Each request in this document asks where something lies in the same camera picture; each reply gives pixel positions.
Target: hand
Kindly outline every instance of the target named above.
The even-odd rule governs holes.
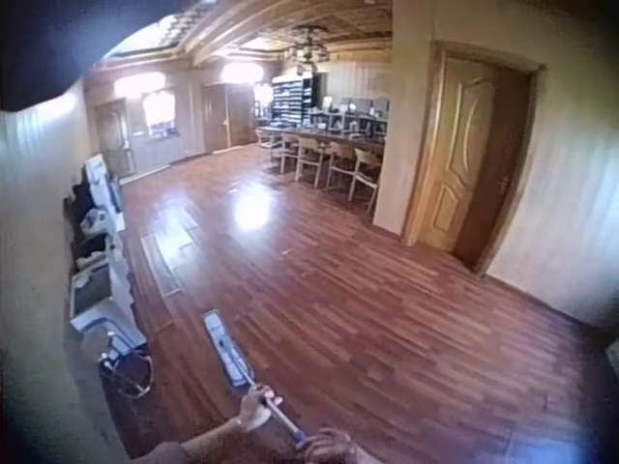
[[[321,428],[303,443],[308,464],[362,464],[361,449],[350,435],[334,428]]]
[[[271,417],[271,410],[265,404],[266,398],[271,398],[277,405],[282,402],[281,397],[275,397],[273,390],[265,385],[251,387],[248,394],[243,396],[237,420],[244,432],[258,428]]]

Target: flat mop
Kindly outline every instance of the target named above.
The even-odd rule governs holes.
[[[227,327],[221,319],[220,312],[216,309],[204,314],[204,327],[211,339],[211,343],[220,357],[225,375],[233,387],[253,387],[256,385],[254,372],[239,348],[232,340]],[[265,398],[266,406],[288,430],[295,443],[300,444],[306,439],[306,434],[284,414],[271,398]]]

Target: wall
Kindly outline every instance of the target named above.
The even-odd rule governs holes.
[[[396,233],[422,143],[434,39],[546,65],[530,177],[488,273],[608,329],[619,312],[616,55],[589,26],[516,2],[395,0],[392,110],[374,223]]]
[[[166,76],[166,88],[174,90],[176,97],[176,123],[178,137],[166,140],[150,140],[146,133],[146,122],[142,108],[142,98],[127,99],[130,144],[140,172],[166,165],[174,160],[201,155],[204,153],[204,113],[202,109],[202,85],[221,83],[221,68],[218,62],[205,69],[192,69],[189,60],[165,61],[109,71],[94,72],[86,79],[85,96],[89,109],[89,122],[95,127],[92,110],[99,104],[118,100],[114,95],[114,81],[120,77],[138,73],[160,72]],[[265,69],[265,79],[271,80],[279,73],[279,64],[261,63]],[[99,151],[95,141],[93,152]]]
[[[286,74],[296,72],[296,67],[286,67]],[[389,98],[391,65],[388,61],[328,61],[318,65],[318,72],[326,73],[324,95],[333,97],[334,105],[342,98]]]
[[[0,113],[3,418],[5,432],[45,451],[41,462],[125,459],[97,370],[80,356],[67,320],[62,201],[88,144],[79,84],[53,101]]]

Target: laminate floor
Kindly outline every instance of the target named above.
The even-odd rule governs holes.
[[[583,326],[453,257],[369,227],[360,204],[269,170],[255,146],[123,187],[155,388],[110,396],[131,455],[236,410],[202,324],[218,309],[307,431],[387,462],[579,462],[603,358]]]

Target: bar counter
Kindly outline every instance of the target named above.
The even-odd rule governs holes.
[[[372,140],[364,137],[351,137],[344,134],[335,134],[327,130],[274,128],[271,126],[265,126],[259,129],[261,131],[270,133],[285,133],[289,135],[297,135],[299,137],[315,138],[320,142],[336,142],[346,145],[352,145],[355,148],[359,148],[367,152],[373,152],[377,156],[382,156],[385,149],[385,144],[377,140]]]

